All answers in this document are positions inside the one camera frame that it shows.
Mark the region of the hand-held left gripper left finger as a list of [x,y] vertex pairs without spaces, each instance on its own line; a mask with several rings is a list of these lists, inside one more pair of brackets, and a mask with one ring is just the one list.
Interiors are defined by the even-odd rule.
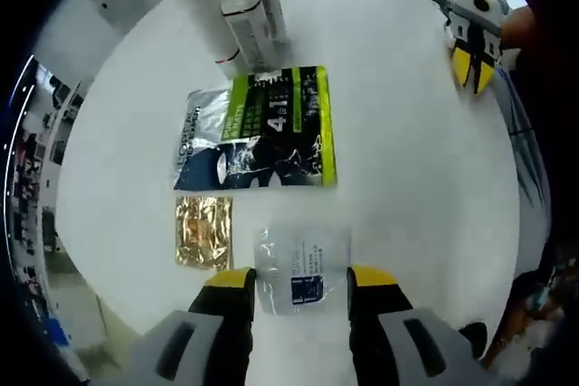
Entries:
[[243,385],[252,352],[254,268],[217,272],[186,311],[143,335],[128,365],[130,385]]

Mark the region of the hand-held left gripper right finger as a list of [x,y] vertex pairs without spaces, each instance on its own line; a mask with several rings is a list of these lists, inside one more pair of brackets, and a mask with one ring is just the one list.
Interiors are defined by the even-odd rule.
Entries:
[[349,348],[359,385],[510,385],[480,363],[484,323],[457,330],[413,307],[397,280],[367,266],[347,269]]

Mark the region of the person's right hand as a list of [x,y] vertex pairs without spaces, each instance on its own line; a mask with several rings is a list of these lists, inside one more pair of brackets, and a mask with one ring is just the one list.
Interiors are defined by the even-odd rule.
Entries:
[[536,18],[529,6],[513,10],[499,30],[504,49],[523,49],[536,39]]

